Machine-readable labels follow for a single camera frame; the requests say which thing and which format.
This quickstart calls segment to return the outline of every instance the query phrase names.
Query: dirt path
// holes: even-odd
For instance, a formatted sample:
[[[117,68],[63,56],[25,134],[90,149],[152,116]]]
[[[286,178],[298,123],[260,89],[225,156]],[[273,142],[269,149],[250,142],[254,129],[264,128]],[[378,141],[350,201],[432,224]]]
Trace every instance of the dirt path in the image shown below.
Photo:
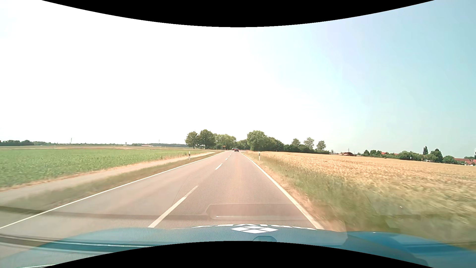
[[[214,152],[194,155],[192,156],[192,158],[202,156],[202,155],[209,155],[212,153]],[[188,156],[167,159],[167,160],[159,160],[154,162],[140,163],[135,165],[114,167],[107,170],[100,170],[96,172],[69,176],[64,178],[57,178],[57,179],[53,179],[49,181],[38,181],[31,185],[20,185],[20,186],[16,186],[15,188],[1,191],[0,204],[8,203],[17,198],[40,194],[45,191],[52,191],[52,190],[73,187],[73,186],[81,185],[84,183],[92,182],[95,180],[105,179],[107,177],[119,175],[122,173],[131,172],[131,171],[135,171],[135,170],[139,170],[139,169],[147,168],[151,166],[156,166],[156,165],[163,165],[163,164],[172,163],[172,162],[185,160],[185,159],[188,159]]]

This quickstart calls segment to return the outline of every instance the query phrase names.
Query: house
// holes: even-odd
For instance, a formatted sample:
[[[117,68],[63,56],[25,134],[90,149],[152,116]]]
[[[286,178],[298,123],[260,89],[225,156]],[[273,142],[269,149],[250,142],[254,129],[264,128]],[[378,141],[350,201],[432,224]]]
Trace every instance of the house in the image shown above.
[[[476,165],[474,160],[466,159],[466,158],[455,158],[455,161],[464,162],[465,165]]]

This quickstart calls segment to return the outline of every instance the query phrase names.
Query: car hood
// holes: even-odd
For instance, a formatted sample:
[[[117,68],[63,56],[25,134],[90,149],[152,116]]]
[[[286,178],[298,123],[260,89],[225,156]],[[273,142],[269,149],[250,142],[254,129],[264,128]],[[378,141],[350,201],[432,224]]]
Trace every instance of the car hood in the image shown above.
[[[28,241],[27,237],[10,237]],[[334,232],[269,224],[225,224],[178,229],[117,228],[57,241],[43,241],[30,250],[0,260],[0,266],[31,267],[129,249],[210,241],[267,241],[334,247],[400,259],[431,267],[471,267],[474,251],[421,237],[384,232]]]

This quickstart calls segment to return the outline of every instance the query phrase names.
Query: asphalt road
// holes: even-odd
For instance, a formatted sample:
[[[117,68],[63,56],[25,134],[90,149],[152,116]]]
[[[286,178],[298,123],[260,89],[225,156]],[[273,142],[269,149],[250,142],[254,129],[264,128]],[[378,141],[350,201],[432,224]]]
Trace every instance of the asphalt road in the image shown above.
[[[1,235],[49,239],[118,227],[273,224],[316,228],[252,161],[234,151],[7,224],[11,223],[2,222]],[[0,258],[23,250],[0,245]]]

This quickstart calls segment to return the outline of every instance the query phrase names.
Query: golden wheat field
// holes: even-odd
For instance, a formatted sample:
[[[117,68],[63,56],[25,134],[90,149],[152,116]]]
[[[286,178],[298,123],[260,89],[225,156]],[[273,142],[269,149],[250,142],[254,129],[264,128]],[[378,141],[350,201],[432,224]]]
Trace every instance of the golden wheat field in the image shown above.
[[[261,152],[261,157],[341,177],[362,190],[399,198],[413,212],[476,212],[474,166],[286,152]]]

